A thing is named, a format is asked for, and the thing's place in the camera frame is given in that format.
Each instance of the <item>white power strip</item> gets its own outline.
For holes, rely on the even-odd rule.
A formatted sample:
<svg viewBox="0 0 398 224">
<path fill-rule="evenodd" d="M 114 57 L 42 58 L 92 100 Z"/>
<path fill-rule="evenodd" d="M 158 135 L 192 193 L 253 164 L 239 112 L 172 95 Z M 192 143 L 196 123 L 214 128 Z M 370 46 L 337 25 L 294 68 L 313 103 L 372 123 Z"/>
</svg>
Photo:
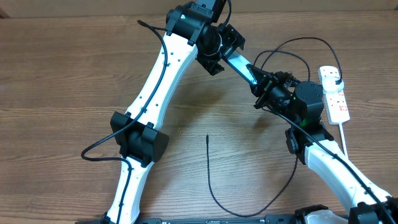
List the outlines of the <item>white power strip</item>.
<svg viewBox="0 0 398 224">
<path fill-rule="evenodd" d="M 320 67 L 318 76 L 323 87 L 323 101 L 329 124 L 338 124 L 344 154 L 348 158 L 343 132 L 343 123 L 349 120 L 347 101 L 343 91 L 344 82 L 341 82 L 339 85 L 336 84 L 336 81 L 340 79 L 340 73 L 337 68 L 332 66 Z"/>
</svg>

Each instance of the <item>wire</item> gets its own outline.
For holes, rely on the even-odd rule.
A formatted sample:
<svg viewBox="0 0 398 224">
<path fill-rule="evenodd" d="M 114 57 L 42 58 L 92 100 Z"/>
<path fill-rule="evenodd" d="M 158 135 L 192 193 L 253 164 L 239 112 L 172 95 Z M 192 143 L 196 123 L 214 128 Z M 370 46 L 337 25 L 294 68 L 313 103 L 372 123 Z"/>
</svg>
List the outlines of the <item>wire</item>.
<svg viewBox="0 0 398 224">
<path fill-rule="evenodd" d="M 303 39 L 319 40 L 319 41 L 322 41 L 323 43 L 325 43 L 325 44 L 329 47 L 329 49 L 331 50 L 331 52 L 332 52 L 333 55 L 335 56 L 335 59 L 336 59 L 337 65 L 338 65 L 338 70 L 339 70 L 339 72 L 340 72 L 340 79 L 336 81 L 336 84 L 340 84 L 341 81 L 343 80 L 343 72 L 341 71 L 340 62 L 339 62 L 339 60 L 338 60 L 338 58 L 337 58 L 336 52 L 335 52 L 335 50 L 333 50 L 333 47 L 331 47 L 331 45 L 330 45 L 328 42 L 326 42 L 325 40 L 323 40 L 323 39 L 321 39 L 321 38 L 318 38 L 318 37 L 299 37 L 299 38 L 294 38 L 294 39 L 291 39 L 291 40 L 288 40 L 288 41 L 284 42 L 283 44 L 281 44 L 281 45 L 279 45 L 277 48 L 275 48 L 275 50 L 274 50 L 271 54 L 268 55 L 268 57 L 266 58 L 266 60 L 265 60 L 264 63 L 262 64 L 261 69 L 264 67 L 264 65 L 266 64 L 266 62 L 268 61 L 268 59 L 269 59 L 275 52 L 277 52 L 277 51 L 280 49 L 281 46 L 283 46 L 283 45 L 285 45 L 285 44 L 287 44 L 287 43 L 289 43 L 289 42 L 291 42 L 291 41 L 303 40 Z"/>
<path fill-rule="evenodd" d="M 226 25 L 227 25 L 228 22 L 229 22 L 229 18 L 231 17 L 231 13 L 232 13 L 232 4 L 231 4 L 231 0 L 227 0 L 227 1 L 228 1 L 228 5 L 229 5 L 229 13 L 228 13 L 228 16 L 227 16 L 225 22 L 218 28 L 218 31 L 222 31 L 222 30 L 226 27 Z"/>
<path fill-rule="evenodd" d="M 273 51 L 273 50 L 265 50 L 265 51 L 259 53 L 259 55 L 257 55 L 256 59 L 254 60 L 253 65 L 256 66 L 256 62 L 257 62 L 258 58 L 259 58 L 262 54 L 267 53 L 267 52 L 274 52 L 274 51 Z M 311 79 L 310 66 L 308 65 L 308 63 L 307 63 L 302 57 L 298 56 L 298 55 L 295 54 L 295 53 L 286 52 L 286 51 L 283 51 L 283 50 L 277 50 L 277 51 L 275 51 L 275 52 L 276 52 L 276 53 L 282 53 L 282 54 L 288 54 L 288 55 L 297 57 L 297 58 L 300 59 L 302 62 L 304 62 L 305 66 L 307 66 L 307 70 L 308 70 L 308 81 L 310 81 L 310 79 Z"/>
<path fill-rule="evenodd" d="M 131 164 L 130 164 L 130 162 L 129 162 L 127 159 L 124 159 L 124 158 L 119 158 L 119 157 L 91 158 L 91 157 L 85 156 L 85 154 L 86 154 L 88 151 L 90 151 L 90 150 L 92 150 L 93 148 L 95 148 L 96 146 L 99 146 L 100 144 L 106 142 L 107 140 L 109 140 L 109 139 L 111 139 L 111 138 L 113 138 L 113 137 L 115 137 L 115 136 L 117 136 L 117 135 L 119 135 L 119 134 L 125 132 L 125 130 L 129 129 L 129 128 L 141 117 L 141 115 L 142 115 L 143 113 L 145 113 L 146 108 L 148 107 L 148 105 L 149 105 L 151 99 L 153 99 L 153 97 L 154 97 L 154 95 L 155 95 L 157 89 L 158 89 L 159 86 L 160 86 L 160 83 L 162 82 L 162 79 L 163 79 L 163 77 L 164 77 L 164 74 L 165 74 L 165 72 L 166 72 L 166 68 L 167 68 L 167 59 L 168 59 L 168 56 L 167 56 L 167 48 L 166 48 L 166 44 L 165 44 L 165 42 L 164 42 L 164 40 L 163 40 L 163 37 L 156 31 L 156 29 L 159 29 L 159 28 L 158 28 L 158 27 L 152 27 L 152 26 L 150 26 L 150 25 L 148 25 L 148 24 L 146 24 L 145 22 L 142 22 L 142 21 L 140 21 L 140 20 L 138 20 L 137 23 L 140 24 L 140 25 L 142 25 L 142 26 L 144 26 L 144 27 L 146 27 L 146 28 L 148 28 L 148 29 L 150 29 L 150 30 L 159 38 L 160 42 L 162 43 L 163 50 L 164 50 L 164 64 L 163 64 L 163 70 L 162 70 L 162 73 L 160 74 L 159 80 L 157 81 L 154 90 L 152 91 L 152 93 L 151 93 L 150 96 L 148 97 L 148 100 L 145 102 L 144 106 L 141 108 L 140 112 L 139 112 L 138 115 L 133 119 L 133 121 L 131 121 L 131 123 L 129 123 L 128 125 L 126 125 L 124 128 L 120 129 L 119 131 L 116 131 L 115 133 L 110 134 L 109 136 L 106 136 L 105 138 L 103 138 L 103 139 L 97 141 L 96 143 L 94 143 L 94 144 L 88 146 L 85 150 L 83 150 L 83 151 L 81 152 L 81 158 L 84 159 L 84 160 L 87 160 L 87 161 L 93 161 L 93 162 L 98 162 L 98 161 L 122 161 L 122 162 L 125 162 L 125 163 L 127 164 L 127 166 L 129 167 L 129 168 L 128 168 L 128 171 L 129 171 L 129 172 L 128 172 L 128 175 L 127 175 L 126 184 L 124 185 L 123 192 L 122 192 L 122 196 L 121 196 L 121 198 L 120 198 L 119 213 L 118 213 L 118 219 L 117 219 L 117 221 L 116 221 L 116 224 L 119 224 L 119 221 L 120 221 L 120 215 L 121 215 L 122 207 L 123 207 L 123 200 L 124 200 L 124 196 L 125 196 L 126 191 L 127 191 L 127 187 L 128 187 L 128 185 L 129 185 L 129 181 L 130 181 L 130 177 L 131 177 L 131 172 L 132 172 Z"/>
<path fill-rule="evenodd" d="M 152 27 L 152 28 L 154 28 L 155 30 L 167 31 L 166 28 L 161 28 L 161 27 Z"/>
<path fill-rule="evenodd" d="M 385 206 L 382 204 L 382 202 L 375 196 L 373 191 L 371 190 L 370 187 L 368 187 L 363 180 L 358 176 L 357 173 L 349 166 L 340 156 L 338 156 L 335 153 L 332 153 L 329 149 L 327 149 L 325 146 L 323 146 L 319 141 L 317 141 L 314 137 L 312 137 L 309 133 L 307 133 L 304 129 L 302 129 L 299 125 L 295 124 L 293 121 L 290 119 L 286 118 L 285 116 L 281 115 L 279 112 L 273 110 L 269 105 L 266 105 L 268 109 L 270 109 L 271 113 L 281 117 L 282 119 L 286 120 L 290 125 L 294 126 L 297 128 L 301 133 L 305 134 L 309 139 L 311 139 L 313 142 L 315 142 L 319 147 L 321 147 L 325 152 L 327 152 L 329 155 L 333 156 L 335 159 L 337 159 L 339 162 L 341 162 L 348 170 L 349 172 L 354 176 L 354 178 L 359 182 L 359 184 L 362 185 L 362 187 L 365 189 L 365 191 L 373 198 L 373 200 L 379 205 L 381 210 L 384 212 L 385 215 L 387 215 L 387 218 L 389 219 L 391 224 L 396 224 L 393 217 L 391 214 L 388 212 L 388 210 L 385 208 Z"/>
<path fill-rule="evenodd" d="M 229 214 L 235 215 L 237 217 L 242 217 L 242 218 L 248 218 L 248 217 L 253 217 L 256 215 L 259 215 L 260 213 L 262 213 L 263 211 L 265 211 L 282 193 L 283 191 L 287 188 L 287 186 L 290 184 L 290 181 L 292 181 L 294 173 L 296 172 L 296 168 L 297 168 L 297 157 L 296 157 L 296 162 L 294 164 L 294 169 L 292 172 L 292 175 L 290 176 L 289 180 L 287 181 L 287 183 L 285 184 L 285 186 L 282 188 L 282 190 L 280 190 L 280 192 L 274 197 L 274 199 L 272 199 L 263 209 L 261 209 L 260 211 L 251 214 L 251 215 L 240 215 L 234 212 L 229 211 L 228 209 L 226 209 L 224 206 L 222 206 L 216 199 L 216 197 L 214 196 L 213 190 L 211 189 L 211 184 L 210 184 L 210 165 L 209 165 L 209 135 L 206 135 L 206 155 L 207 155 L 207 179 L 208 179 L 208 183 L 209 183 L 209 191 L 211 196 L 213 197 L 213 200 L 216 202 L 216 204 L 223 209 L 224 211 L 228 212 Z"/>
<path fill-rule="evenodd" d="M 344 137 L 344 131 L 343 131 L 343 124 L 339 123 L 338 127 L 340 129 L 340 136 L 341 136 L 341 143 L 343 145 L 343 149 L 344 149 L 344 155 L 346 156 L 346 158 L 348 159 L 348 152 L 347 152 L 347 147 L 346 147 L 346 139 Z"/>
</svg>

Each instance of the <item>wooden table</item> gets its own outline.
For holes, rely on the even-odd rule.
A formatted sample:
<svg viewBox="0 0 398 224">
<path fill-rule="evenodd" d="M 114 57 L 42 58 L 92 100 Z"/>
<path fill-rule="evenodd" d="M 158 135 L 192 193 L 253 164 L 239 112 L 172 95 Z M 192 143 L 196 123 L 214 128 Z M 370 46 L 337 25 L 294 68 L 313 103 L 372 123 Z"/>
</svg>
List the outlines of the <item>wooden table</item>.
<svg viewBox="0 0 398 224">
<path fill-rule="evenodd" d="M 108 210 L 120 163 L 84 161 L 80 152 L 111 132 L 113 112 L 134 101 L 159 53 L 159 40 L 137 19 L 164 26 L 165 16 L 0 20 L 0 223 L 73 223 Z M 252 61 L 295 37 L 330 42 L 346 83 L 349 158 L 398 196 L 398 13 L 233 14 L 231 23 L 246 38 L 243 53 Z M 284 49 L 308 61 L 316 82 L 320 66 L 336 65 L 321 42 Z M 208 190 L 206 134 L 213 190 L 228 209 L 258 211 L 289 178 L 295 160 L 285 144 L 289 126 L 255 110 L 248 84 L 225 67 L 212 77 L 195 62 L 182 78 L 162 128 L 170 144 L 142 196 L 143 217 L 231 217 Z M 307 78 L 304 64 L 286 55 L 275 55 L 265 69 Z M 340 139 L 336 126 L 327 128 Z M 118 151 L 112 140 L 90 155 Z M 263 215 L 319 203 L 344 213 L 321 178 L 299 164 Z"/>
</svg>

